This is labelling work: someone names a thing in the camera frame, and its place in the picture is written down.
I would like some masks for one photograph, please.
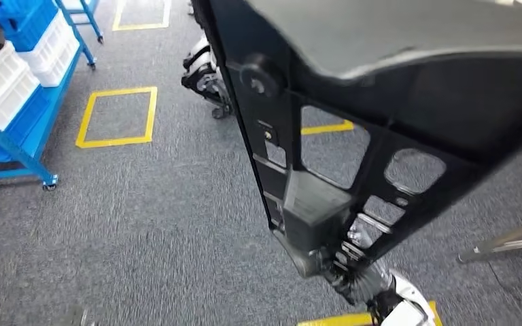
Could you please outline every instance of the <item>blue shelf cart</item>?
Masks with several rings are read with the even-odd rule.
[[[81,53],[83,53],[87,58],[88,65],[92,69],[95,69],[95,58],[93,58],[93,55],[75,25],[72,24],[71,14],[67,11],[61,0],[55,0],[55,2],[63,12],[63,16],[67,19],[67,22],[73,26],[75,37],[80,43],[79,49],[59,86],[55,88],[44,88],[49,104],[44,108],[43,114],[38,119],[33,129],[31,129],[27,138],[21,143],[15,143],[5,132],[0,131],[0,147],[2,147],[2,149],[4,149],[10,156],[10,159],[5,161],[19,162],[23,165],[22,168],[0,170],[0,179],[31,175],[37,176],[43,181],[43,188],[45,190],[55,189],[58,182],[58,176],[47,170],[40,162],[41,153],[43,152],[43,148],[45,147],[51,129],[53,128],[58,110],[63,103],[63,99],[67,93],[67,89],[69,88],[71,77],[73,76],[73,72],[75,71]]]

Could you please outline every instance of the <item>blue plastic bin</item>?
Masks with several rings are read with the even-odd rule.
[[[17,113],[5,133],[15,144],[21,144],[29,135],[39,118],[49,105],[43,87],[38,86],[23,108]],[[0,146],[0,162],[9,162],[11,155]]]
[[[52,0],[1,0],[0,24],[17,52],[31,51],[57,14]]]

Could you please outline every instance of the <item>yellow floor marking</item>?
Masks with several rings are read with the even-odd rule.
[[[429,305],[435,314],[435,326],[443,326],[441,319],[439,319],[437,315],[435,301],[429,302]],[[370,326],[371,323],[371,316],[369,314],[345,314],[343,316],[317,319],[315,321],[304,321],[297,324],[297,326]]]
[[[141,137],[125,137],[116,139],[101,139],[96,141],[86,141],[87,129],[89,128],[89,122],[91,121],[91,115],[93,113],[93,107],[98,97],[104,96],[119,96],[127,94],[138,94],[138,93],[150,93],[149,97],[149,112],[147,113],[147,124],[145,125],[145,134]],[[155,122],[155,108],[157,106],[157,87],[142,87],[142,88],[126,88],[122,90],[102,90],[91,93],[87,108],[81,121],[81,128],[77,135],[75,145],[81,148],[95,148],[95,147],[107,147],[107,146],[119,146],[129,144],[142,144],[149,143],[153,140],[153,124]]]
[[[171,12],[171,0],[164,0],[163,3],[163,21],[156,24],[130,24],[121,25],[123,10],[125,10],[126,0],[117,2],[117,12],[113,20],[113,31],[138,31],[140,29],[165,29],[169,27],[169,13]]]
[[[348,131],[353,130],[353,122],[344,120],[342,124],[328,124],[326,126],[304,127],[301,128],[301,135],[322,134],[324,132]]]

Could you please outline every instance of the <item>caster wheel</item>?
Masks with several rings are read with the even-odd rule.
[[[213,119],[223,119],[226,114],[225,114],[225,111],[223,110],[223,108],[221,107],[216,107],[215,109],[213,109],[213,111],[211,111],[211,116],[213,117]]]
[[[52,192],[55,189],[57,189],[57,185],[43,185],[43,190],[46,192]]]

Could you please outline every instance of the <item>metal pole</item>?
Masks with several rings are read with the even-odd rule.
[[[460,262],[466,263],[489,253],[522,249],[522,240],[518,240],[521,237],[522,226],[494,239],[479,243],[473,249],[460,253],[458,259]]]

